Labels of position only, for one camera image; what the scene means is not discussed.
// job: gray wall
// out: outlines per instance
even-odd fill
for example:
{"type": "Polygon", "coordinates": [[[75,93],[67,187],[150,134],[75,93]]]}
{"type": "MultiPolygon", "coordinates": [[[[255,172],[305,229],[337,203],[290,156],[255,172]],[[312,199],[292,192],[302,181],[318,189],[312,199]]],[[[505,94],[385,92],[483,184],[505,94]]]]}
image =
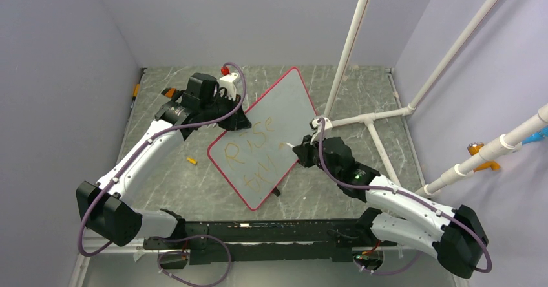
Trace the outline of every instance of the gray wall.
{"type": "Polygon", "coordinates": [[[139,69],[101,0],[0,0],[1,286],[66,286],[139,69]]]}
{"type": "MultiPolygon", "coordinates": [[[[409,102],[484,0],[431,0],[396,65],[409,102]]],[[[548,0],[503,0],[409,119],[427,182],[548,103],[548,0]]],[[[476,286],[547,286],[548,141],[500,158],[444,188],[440,200],[473,207],[490,238],[494,269],[476,286]]]]}
{"type": "MultiPolygon", "coordinates": [[[[338,64],[357,0],[104,0],[144,67],[338,64]]],[[[430,0],[372,0],[351,63],[393,67],[430,0]]]]}

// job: orange clamp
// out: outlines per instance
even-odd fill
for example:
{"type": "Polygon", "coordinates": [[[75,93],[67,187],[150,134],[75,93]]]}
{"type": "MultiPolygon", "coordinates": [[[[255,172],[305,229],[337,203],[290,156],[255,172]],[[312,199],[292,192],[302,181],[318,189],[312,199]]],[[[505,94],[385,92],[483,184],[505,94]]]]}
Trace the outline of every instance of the orange clamp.
{"type": "MultiPolygon", "coordinates": [[[[483,143],[471,143],[470,145],[468,145],[467,149],[470,155],[473,156],[477,154],[483,146],[484,146],[483,143]]],[[[488,169],[488,168],[491,168],[493,171],[496,171],[497,169],[500,169],[500,165],[496,163],[495,161],[487,161],[484,164],[481,164],[480,166],[475,168],[474,173],[477,171],[488,169]]]]}

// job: whiteboard with red border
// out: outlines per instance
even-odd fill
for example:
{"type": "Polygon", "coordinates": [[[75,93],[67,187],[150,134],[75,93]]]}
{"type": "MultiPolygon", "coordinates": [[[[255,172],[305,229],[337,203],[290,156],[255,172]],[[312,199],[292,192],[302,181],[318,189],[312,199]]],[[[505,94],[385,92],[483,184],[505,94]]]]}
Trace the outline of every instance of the whiteboard with red border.
{"type": "Polygon", "coordinates": [[[300,144],[316,115],[301,74],[292,67],[246,110],[253,127],[223,132],[207,156],[254,211],[297,163],[285,143],[300,144]]]}

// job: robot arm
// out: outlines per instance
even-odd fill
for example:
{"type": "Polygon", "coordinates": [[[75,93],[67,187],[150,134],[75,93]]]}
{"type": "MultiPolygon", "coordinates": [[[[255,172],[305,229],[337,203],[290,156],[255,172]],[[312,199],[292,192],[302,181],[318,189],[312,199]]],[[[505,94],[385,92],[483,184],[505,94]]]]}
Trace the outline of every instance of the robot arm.
{"type": "Polygon", "coordinates": [[[415,248],[436,258],[451,273],[470,277],[483,251],[472,236],[452,220],[470,228],[487,245],[487,236],[475,212],[466,206],[454,209],[438,204],[395,185],[375,169],[355,161],[352,150],[341,138],[325,138],[320,152],[322,126],[326,129],[323,135],[332,127],[328,119],[323,120],[324,124],[320,125],[319,120],[314,119],[311,127],[317,130],[316,133],[305,136],[300,145],[293,147],[300,165],[316,165],[324,169],[320,159],[322,154],[327,168],[324,171],[338,181],[356,187],[339,186],[345,195],[402,217],[392,217],[379,209],[368,208],[355,226],[359,236],[371,241],[397,242],[415,248]],[[417,200],[427,202],[435,212],[417,200]]]}
{"type": "MultiPolygon", "coordinates": [[[[229,114],[241,99],[236,94],[238,81],[238,74],[227,74],[217,80],[210,75],[196,73],[189,78],[186,90],[167,89],[165,93],[171,92],[171,100],[162,105],[139,142],[95,184],[83,182],[77,188],[76,199],[83,219],[99,193],[111,181],[115,182],[91,211],[86,227],[119,246],[140,237],[185,237],[185,220],[181,216],[167,210],[134,210],[131,205],[151,171],[193,130],[198,129],[199,124],[187,129],[169,129],[207,122],[229,114]]],[[[251,127],[242,109],[218,124],[228,131],[251,127]]]]}

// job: marble floor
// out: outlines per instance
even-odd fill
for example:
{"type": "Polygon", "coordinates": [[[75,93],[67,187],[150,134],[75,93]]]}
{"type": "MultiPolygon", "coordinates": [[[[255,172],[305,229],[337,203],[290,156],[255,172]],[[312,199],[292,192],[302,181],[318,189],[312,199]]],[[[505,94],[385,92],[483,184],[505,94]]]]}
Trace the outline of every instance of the marble floor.
{"type": "MultiPolygon", "coordinates": [[[[251,105],[290,66],[244,66],[251,105]]],[[[298,66],[319,113],[329,95],[336,66],[298,66]]],[[[168,99],[160,93],[166,87],[184,89],[195,72],[220,76],[220,66],[162,67],[146,69],[123,143],[126,154],[147,130],[154,114],[168,99]]],[[[368,112],[397,109],[394,90],[384,67],[349,67],[339,90],[332,120],[368,112]]],[[[421,186],[410,143],[401,118],[375,122],[386,152],[403,187],[415,191],[421,186]]],[[[249,210],[206,155],[207,146],[222,132],[201,128],[155,169],[144,185],[133,208],[169,209],[187,220],[277,220],[357,218],[367,205],[348,198],[319,169],[296,165],[280,183],[281,196],[271,195],[256,211],[249,210]],[[187,162],[188,156],[198,161],[187,162]]],[[[356,160],[386,174],[383,163],[364,125],[347,125],[333,130],[352,148],[356,160]]]]}

